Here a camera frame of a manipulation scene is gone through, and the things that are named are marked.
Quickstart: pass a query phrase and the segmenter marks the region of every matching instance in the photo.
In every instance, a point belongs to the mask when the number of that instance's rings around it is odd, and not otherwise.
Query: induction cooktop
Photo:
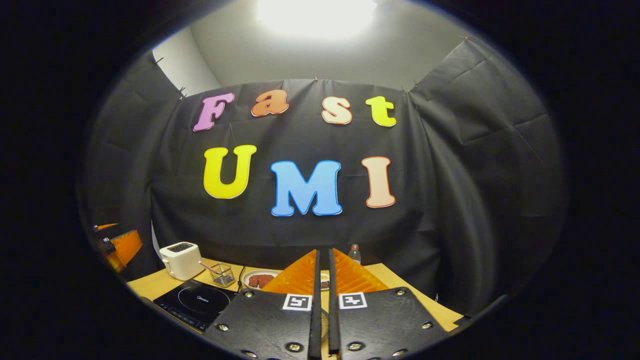
[[[187,280],[154,303],[197,331],[205,332],[235,295],[230,290]]]

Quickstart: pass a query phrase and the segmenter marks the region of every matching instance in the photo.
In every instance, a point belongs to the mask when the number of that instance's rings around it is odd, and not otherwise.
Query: water bottle
[[[360,250],[358,244],[351,244],[351,251],[349,251],[349,257],[353,259],[353,261],[360,263]]]

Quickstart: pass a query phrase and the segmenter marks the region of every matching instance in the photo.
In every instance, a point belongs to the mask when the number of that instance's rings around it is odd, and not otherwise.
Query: ceiling
[[[469,29],[435,8],[377,0],[363,31],[339,40],[275,33],[257,20],[257,0],[232,1],[191,25],[222,87],[278,79],[332,79],[409,89]]]

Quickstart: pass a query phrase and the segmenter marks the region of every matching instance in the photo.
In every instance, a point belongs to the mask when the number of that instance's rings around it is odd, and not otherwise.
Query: wooden table
[[[211,259],[202,259],[202,262],[206,265],[213,266],[217,264],[219,261],[211,260]],[[231,284],[228,290],[238,291],[240,290],[237,285],[238,276],[240,275],[240,271],[242,270],[242,265],[228,264],[231,266],[231,269],[236,277],[236,281],[234,284]],[[435,320],[446,330],[451,331],[458,326],[454,324],[455,321],[460,319],[462,315],[456,313],[453,310],[447,309],[446,307],[438,304],[433,299],[427,297],[425,294],[419,292],[416,288],[409,285],[406,281],[402,280],[400,276],[396,275],[393,271],[389,270],[384,264],[373,264],[373,265],[365,265],[364,266],[368,271],[370,271],[373,275],[375,275],[380,281],[384,282],[389,288],[396,288],[398,286],[406,286],[411,289],[413,294],[418,298],[420,303],[433,315]],[[251,266],[246,266],[244,269],[244,274],[254,270],[276,270],[276,269],[263,269],[263,268],[254,268]],[[322,273],[329,274],[329,270],[322,270]],[[209,271],[205,270],[198,275],[196,275],[194,280],[204,282],[205,284],[209,284],[212,286],[220,287],[217,284],[214,284],[211,280],[211,276],[209,275]],[[145,277],[141,277],[140,279],[136,279],[133,281],[129,281],[127,285],[139,296],[144,296],[150,300],[155,300],[156,298],[164,295],[170,290],[180,286],[183,281],[180,281],[171,275],[166,269],[162,269],[158,272],[154,272],[153,274],[147,275]],[[321,291],[321,306],[325,311],[329,310],[329,291]],[[328,337],[324,339],[322,342],[322,353],[323,359],[329,359],[328,352]]]

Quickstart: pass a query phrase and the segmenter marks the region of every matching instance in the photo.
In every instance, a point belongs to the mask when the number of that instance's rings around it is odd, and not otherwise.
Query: small frying basket
[[[231,266],[223,263],[217,263],[211,267],[214,271],[209,270],[211,279],[214,283],[226,288],[231,285],[235,278],[234,273],[231,271]]]

